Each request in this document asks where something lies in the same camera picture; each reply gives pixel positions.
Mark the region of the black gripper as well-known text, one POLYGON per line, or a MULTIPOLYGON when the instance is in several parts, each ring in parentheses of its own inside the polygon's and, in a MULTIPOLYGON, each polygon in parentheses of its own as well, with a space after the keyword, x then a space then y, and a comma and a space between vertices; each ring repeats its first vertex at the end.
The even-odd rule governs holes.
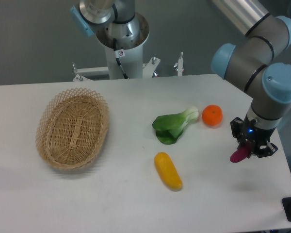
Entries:
POLYGON ((250 152, 247 158, 256 156, 264 158, 274 155, 278 147, 270 142, 274 129, 261 129, 256 126, 256 120, 248 120, 247 117, 241 119, 234 118, 231 122, 232 136, 237 139, 238 147, 244 147, 247 141, 250 141, 250 152))

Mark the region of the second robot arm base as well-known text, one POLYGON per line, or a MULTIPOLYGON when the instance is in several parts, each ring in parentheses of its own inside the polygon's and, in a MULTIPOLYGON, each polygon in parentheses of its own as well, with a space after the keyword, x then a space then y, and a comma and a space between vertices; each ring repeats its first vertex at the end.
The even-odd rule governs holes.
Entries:
POLYGON ((149 36, 149 24, 136 12, 134 0, 80 0, 70 15, 85 36, 95 35, 113 50, 133 49, 149 36))

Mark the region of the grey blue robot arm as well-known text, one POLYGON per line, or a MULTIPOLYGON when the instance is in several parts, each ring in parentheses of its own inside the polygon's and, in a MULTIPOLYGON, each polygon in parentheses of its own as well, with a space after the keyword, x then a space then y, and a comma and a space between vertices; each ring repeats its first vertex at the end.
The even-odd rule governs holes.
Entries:
POLYGON ((291 109, 291 65, 273 60, 291 44, 291 19, 272 16, 257 0, 216 0, 214 4, 243 33, 242 46, 227 43, 215 53, 211 69, 252 98, 244 118, 230 125, 238 142, 231 162, 272 156, 271 136, 291 109))

